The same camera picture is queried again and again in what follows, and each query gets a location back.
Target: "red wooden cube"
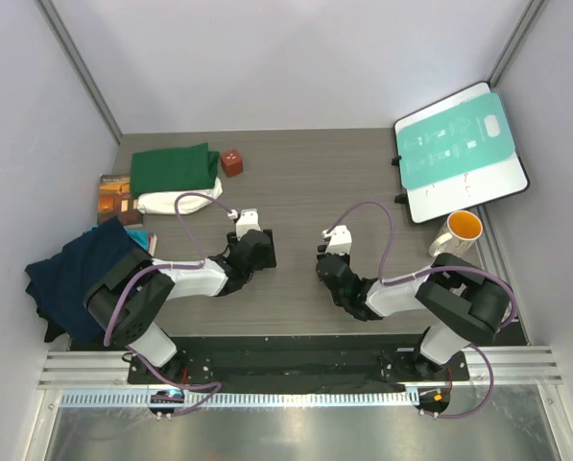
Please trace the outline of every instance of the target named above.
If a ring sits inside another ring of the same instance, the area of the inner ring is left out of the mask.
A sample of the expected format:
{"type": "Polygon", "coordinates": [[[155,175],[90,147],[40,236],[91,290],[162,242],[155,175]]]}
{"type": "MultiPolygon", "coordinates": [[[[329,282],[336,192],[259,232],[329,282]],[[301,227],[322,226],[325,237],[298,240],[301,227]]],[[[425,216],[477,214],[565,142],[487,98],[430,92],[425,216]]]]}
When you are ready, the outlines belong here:
{"type": "Polygon", "coordinates": [[[222,152],[220,154],[220,163],[229,178],[244,171],[244,160],[237,149],[222,152]]]}

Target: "folded green towel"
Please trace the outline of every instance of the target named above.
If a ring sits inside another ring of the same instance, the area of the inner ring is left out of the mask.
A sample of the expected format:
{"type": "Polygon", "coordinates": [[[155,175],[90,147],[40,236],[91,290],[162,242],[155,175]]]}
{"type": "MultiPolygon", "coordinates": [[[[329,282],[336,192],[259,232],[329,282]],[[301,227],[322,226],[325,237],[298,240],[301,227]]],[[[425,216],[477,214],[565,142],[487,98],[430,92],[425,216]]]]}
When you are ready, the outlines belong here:
{"type": "Polygon", "coordinates": [[[219,152],[207,143],[192,147],[137,152],[132,156],[131,194],[211,189],[218,175],[219,152]]]}

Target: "dark wood table surface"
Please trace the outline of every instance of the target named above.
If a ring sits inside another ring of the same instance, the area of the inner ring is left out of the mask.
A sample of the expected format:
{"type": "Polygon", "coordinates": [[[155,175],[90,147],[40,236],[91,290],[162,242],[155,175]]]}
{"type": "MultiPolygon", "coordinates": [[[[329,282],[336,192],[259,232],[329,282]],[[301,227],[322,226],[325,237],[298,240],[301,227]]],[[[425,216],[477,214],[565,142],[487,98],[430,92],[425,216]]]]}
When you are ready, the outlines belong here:
{"type": "MultiPolygon", "coordinates": [[[[254,275],[241,291],[222,298],[171,300],[156,321],[171,335],[305,335],[343,333],[422,333],[436,322],[424,310],[375,322],[360,322],[331,301],[315,275],[316,247],[350,205],[366,199],[385,202],[394,215],[394,246],[385,277],[414,272],[429,264],[427,249],[442,220],[414,225],[403,206],[392,130],[127,134],[113,173],[130,171],[135,152],[209,142],[212,150],[238,149],[244,173],[227,178],[219,167],[230,206],[257,208],[263,229],[273,229],[277,267],[254,275]]],[[[221,252],[234,226],[218,206],[186,217],[209,255],[221,252]]],[[[384,212],[363,206],[346,219],[352,232],[352,268],[376,277],[389,235],[384,212]]],[[[175,216],[146,215],[144,229],[158,235],[155,256],[196,260],[192,243],[175,216]]],[[[479,265],[476,251],[466,258],[479,265]]]]}

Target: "small white object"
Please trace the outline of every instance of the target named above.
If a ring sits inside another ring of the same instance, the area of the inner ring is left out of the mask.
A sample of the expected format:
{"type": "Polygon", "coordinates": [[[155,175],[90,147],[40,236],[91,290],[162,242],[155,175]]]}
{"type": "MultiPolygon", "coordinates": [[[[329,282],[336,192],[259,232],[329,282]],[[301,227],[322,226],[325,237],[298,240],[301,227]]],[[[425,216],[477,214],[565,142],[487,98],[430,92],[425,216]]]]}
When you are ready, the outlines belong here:
{"type": "Polygon", "coordinates": [[[139,339],[130,343],[130,346],[155,367],[161,367],[167,363],[177,352],[171,338],[154,322],[139,339]]]}
{"type": "Polygon", "coordinates": [[[322,238],[328,240],[326,244],[326,254],[328,255],[349,255],[352,247],[352,234],[346,226],[337,226],[334,230],[322,231],[322,238]]]}
{"type": "Polygon", "coordinates": [[[258,224],[258,210],[255,208],[242,209],[241,216],[235,224],[235,232],[237,233],[237,240],[241,240],[248,231],[260,231],[258,224]]]}

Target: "metal floor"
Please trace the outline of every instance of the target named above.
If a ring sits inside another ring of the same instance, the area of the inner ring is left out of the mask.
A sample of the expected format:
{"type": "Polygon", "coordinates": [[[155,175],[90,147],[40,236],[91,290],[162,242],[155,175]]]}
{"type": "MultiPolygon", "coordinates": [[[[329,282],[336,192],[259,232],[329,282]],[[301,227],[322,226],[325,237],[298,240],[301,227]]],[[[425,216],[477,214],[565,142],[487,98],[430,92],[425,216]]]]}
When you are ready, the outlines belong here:
{"type": "MultiPolygon", "coordinates": [[[[450,412],[472,408],[486,390],[486,386],[455,388],[450,412]]],[[[145,408],[62,408],[45,459],[561,459],[536,386],[496,388],[484,410],[458,421],[421,417],[410,406],[204,410],[160,422],[146,420],[148,413],[145,408]],[[91,440],[96,436],[107,440],[91,440]]]]}

